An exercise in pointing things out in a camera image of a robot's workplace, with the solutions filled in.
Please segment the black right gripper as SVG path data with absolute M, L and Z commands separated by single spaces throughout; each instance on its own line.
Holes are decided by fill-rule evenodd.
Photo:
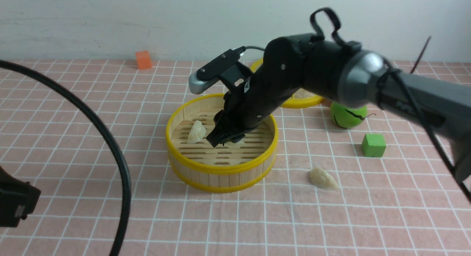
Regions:
M 283 76 L 254 74 L 228 98 L 216 126 L 206 139 L 212 147 L 238 142 L 262 120 L 281 107 L 295 92 L 295 85 Z

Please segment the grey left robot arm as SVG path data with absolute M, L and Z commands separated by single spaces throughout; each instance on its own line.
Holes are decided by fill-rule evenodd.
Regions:
M 0 227 L 16 228 L 37 206 L 41 191 L 0 168 Z

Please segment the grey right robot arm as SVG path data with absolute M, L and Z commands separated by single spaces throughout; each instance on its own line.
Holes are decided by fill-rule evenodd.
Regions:
M 239 62 L 246 47 L 227 50 L 189 77 L 199 95 L 221 81 L 230 91 L 215 119 L 217 146 L 254 130 L 298 89 L 355 108 L 371 103 L 422 125 L 433 143 L 449 140 L 453 164 L 437 151 L 457 183 L 470 176 L 470 87 L 393 68 L 358 42 L 326 41 L 320 35 L 276 38 L 264 49 L 256 72 Z

